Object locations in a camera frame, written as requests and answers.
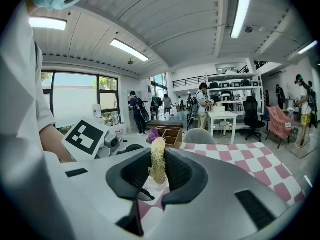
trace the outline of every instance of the yellow shorts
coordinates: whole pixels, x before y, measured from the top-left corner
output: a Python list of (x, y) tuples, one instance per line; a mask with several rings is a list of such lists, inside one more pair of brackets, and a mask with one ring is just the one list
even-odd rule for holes
[(309, 114), (303, 114), (303, 115), (301, 116), (301, 124), (302, 124), (303, 126), (308, 126), (308, 125), (310, 124), (310, 122), (311, 122), (311, 113), (309, 113)]

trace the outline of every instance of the wooden organizer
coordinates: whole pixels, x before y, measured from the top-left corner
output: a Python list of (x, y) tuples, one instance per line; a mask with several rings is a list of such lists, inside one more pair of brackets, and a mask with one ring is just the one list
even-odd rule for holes
[(182, 129), (176, 127), (158, 126), (158, 134), (165, 139), (167, 148), (180, 148), (182, 143)]

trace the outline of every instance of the fluorescent light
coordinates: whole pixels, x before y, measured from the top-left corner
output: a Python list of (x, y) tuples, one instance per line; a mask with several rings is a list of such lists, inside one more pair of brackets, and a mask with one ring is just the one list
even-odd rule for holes
[(306, 51), (310, 50), (312, 47), (315, 47), (317, 45), (318, 41), (314, 41), (312, 43), (310, 43), (308, 46), (304, 47), (303, 49), (301, 49), (300, 51), (298, 51), (298, 54), (303, 54)]
[(48, 17), (30, 17), (29, 23), (33, 28), (46, 28), (55, 30), (65, 30), (67, 25), (66, 20)]
[(249, 4), (250, 4), (250, 0), (238, 0), (238, 7), (236, 10), (235, 21), (234, 21), (232, 32), (231, 32), (232, 38), (239, 37), (241, 29), (245, 23)]
[(137, 51), (136, 49), (132, 48), (131, 46), (125, 44), (124, 42), (119, 41), (116, 38), (113, 39), (113, 41), (111, 42), (111, 45), (127, 52), (128, 54), (131, 54), (131, 55), (137, 57), (138, 59), (142, 60), (143, 62), (149, 60), (149, 58), (147, 56), (145, 56), (141, 52)]

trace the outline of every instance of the khaki pants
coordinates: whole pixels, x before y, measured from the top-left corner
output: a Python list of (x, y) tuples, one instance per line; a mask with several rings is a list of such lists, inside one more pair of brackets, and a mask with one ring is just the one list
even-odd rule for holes
[(198, 128), (206, 129), (207, 126), (207, 113), (200, 112), (198, 113)]

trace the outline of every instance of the gray shirt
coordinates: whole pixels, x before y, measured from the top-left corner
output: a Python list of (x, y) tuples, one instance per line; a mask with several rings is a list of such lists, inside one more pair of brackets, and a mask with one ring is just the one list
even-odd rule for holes
[(165, 108), (171, 108), (171, 103), (172, 103), (172, 100), (170, 97), (163, 98), (163, 104)]
[(200, 100), (206, 100), (205, 94), (202, 92), (202, 90), (198, 90), (196, 93), (196, 102), (198, 103), (199, 109), (198, 113), (205, 113), (206, 112), (206, 107), (202, 106), (200, 103)]

